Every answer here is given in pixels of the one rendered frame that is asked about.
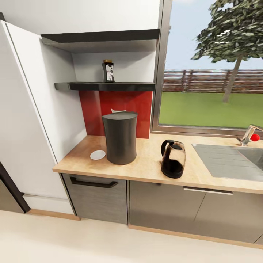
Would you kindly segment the electric kettle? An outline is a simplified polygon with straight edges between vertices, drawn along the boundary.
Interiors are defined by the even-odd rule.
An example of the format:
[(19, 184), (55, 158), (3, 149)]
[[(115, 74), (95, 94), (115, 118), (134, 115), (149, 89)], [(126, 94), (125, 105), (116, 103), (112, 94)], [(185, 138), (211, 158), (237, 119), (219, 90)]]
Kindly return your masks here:
[(184, 144), (179, 141), (165, 140), (161, 146), (161, 154), (163, 157), (161, 164), (163, 174), (168, 178), (180, 178), (186, 161)]

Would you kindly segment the bottle of coffee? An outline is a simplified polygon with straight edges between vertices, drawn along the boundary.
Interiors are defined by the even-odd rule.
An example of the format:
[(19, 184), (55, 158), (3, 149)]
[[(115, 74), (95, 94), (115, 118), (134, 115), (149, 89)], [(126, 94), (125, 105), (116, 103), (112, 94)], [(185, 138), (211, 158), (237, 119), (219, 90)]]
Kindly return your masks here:
[(114, 83), (114, 76), (113, 76), (113, 66), (112, 60), (103, 60), (102, 67), (104, 70), (104, 81), (105, 83)]

